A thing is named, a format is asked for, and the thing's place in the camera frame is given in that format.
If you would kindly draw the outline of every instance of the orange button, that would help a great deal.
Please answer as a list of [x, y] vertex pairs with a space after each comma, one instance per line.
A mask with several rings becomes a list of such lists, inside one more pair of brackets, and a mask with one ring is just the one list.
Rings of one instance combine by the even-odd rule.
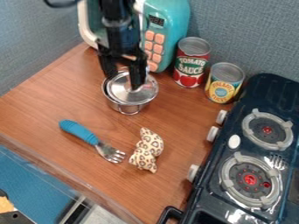
[[157, 70], [158, 65], [154, 61], [148, 60], [148, 64], [149, 64], [149, 70], [151, 72], [155, 72]]
[[154, 45], [154, 52], [162, 54], [163, 46], [162, 45]]
[[148, 55], [148, 60], [150, 60], [150, 59], [151, 59], [152, 52], [150, 52], [150, 51], [145, 51], [145, 52], [146, 52], [146, 54]]
[[145, 38], [147, 40], [154, 40], [155, 33], [153, 31], [146, 31]]
[[153, 61], [155, 61], [156, 63], [160, 63], [161, 60], [162, 60], [162, 56], [160, 54], [154, 53], [154, 55], [153, 55]]
[[164, 39], [165, 39], [165, 36], [163, 34], [158, 33], [155, 36], [155, 42], [158, 43], [158, 44], [160, 44], [160, 45], [162, 43], [164, 43]]
[[151, 49], [153, 49], [153, 43], [151, 43], [151, 42], [149, 42], [149, 41], [145, 41], [145, 43], [144, 43], [144, 48], [145, 48], [146, 50], [151, 50]]

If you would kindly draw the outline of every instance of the metal bowl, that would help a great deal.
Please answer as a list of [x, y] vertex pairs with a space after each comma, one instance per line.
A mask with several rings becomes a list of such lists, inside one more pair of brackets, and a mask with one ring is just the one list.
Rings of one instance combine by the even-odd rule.
[[158, 84], [153, 76], [148, 75], [144, 85], [131, 91], [129, 72], [120, 72], [112, 80], [105, 79], [101, 90], [110, 108], [124, 115], [135, 115], [156, 97]]

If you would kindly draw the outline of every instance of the red can label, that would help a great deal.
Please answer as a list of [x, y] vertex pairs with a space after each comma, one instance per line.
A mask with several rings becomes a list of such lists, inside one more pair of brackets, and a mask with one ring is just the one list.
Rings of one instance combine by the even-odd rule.
[[188, 56], [178, 49], [173, 78], [176, 83], [185, 88], [195, 88], [204, 81], [207, 58]]

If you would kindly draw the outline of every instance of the stovetop burner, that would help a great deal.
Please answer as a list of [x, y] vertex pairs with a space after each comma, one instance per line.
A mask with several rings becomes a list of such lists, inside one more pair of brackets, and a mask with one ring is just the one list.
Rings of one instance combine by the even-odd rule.
[[235, 152], [220, 170], [223, 188], [248, 207], [268, 208], [281, 193], [279, 172], [265, 162]]
[[292, 122], [284, 122], [280, 117], [257, 108], [242, 122], [244, 136], [266, 150], [284, 151], [293, 142]]

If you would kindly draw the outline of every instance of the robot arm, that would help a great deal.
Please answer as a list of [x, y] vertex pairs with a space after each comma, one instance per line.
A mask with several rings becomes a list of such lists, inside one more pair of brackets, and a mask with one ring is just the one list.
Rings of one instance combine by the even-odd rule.
[[[50, 3], [52, 8], [73, 6], [79, 0]], [[104, 74], [111, 79], [118, 74], [116, 62], [119, 58], [130, 59], [129, 75], [132, 90], [144, 84], [147, 75], [147, 55], [140, 48], [140, 25], [138, 14], [133, 9], [135, 0], [98, 0], [103, 26], [107, 31], [108, 47], [98, 39], [98, 55]]]

